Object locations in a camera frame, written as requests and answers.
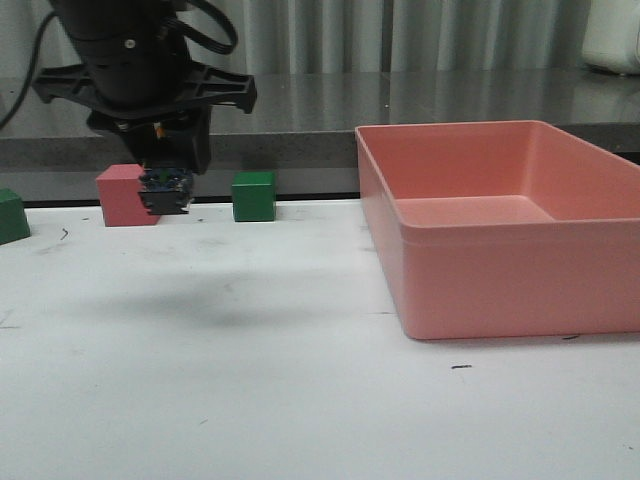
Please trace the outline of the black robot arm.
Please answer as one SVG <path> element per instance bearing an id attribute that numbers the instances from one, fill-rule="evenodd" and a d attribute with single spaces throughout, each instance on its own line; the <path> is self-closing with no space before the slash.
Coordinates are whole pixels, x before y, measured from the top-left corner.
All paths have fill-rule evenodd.
<path id="1" fill-rule="evenodd" d="M 219 55 L 231 54 L 238 44 L 221 10 L 207 1 L 193 5 L 219 25 L 227 41 L 179 20 L 174 1 L 53 2 L 80 61 L 42 70 L 36 93 L 46 103 L 64 99 L 88 108 L 88 127 L 119 137 L 147 169 L 204 174 L 211 162 L 212 107 L 249 114 L 257 90 L 250 75 L 192 59 L 189 42 Z"/>

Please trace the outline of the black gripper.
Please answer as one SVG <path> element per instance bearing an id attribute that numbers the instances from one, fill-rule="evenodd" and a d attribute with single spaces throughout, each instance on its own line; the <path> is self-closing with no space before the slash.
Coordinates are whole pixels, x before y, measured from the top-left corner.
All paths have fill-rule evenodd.
<path id="1" fill-rule="evenodd" d="M 33 87 L 45 103 L 65 99 L 90 109 L 88 126 L 121 138 L 147 169 L 202 175 L 211 162 L 214 106 L 250 113 L 255 80 L 190 58 L 176 33 L 128 33 L 72 41 L 80 63 L 40 71 Z"/>

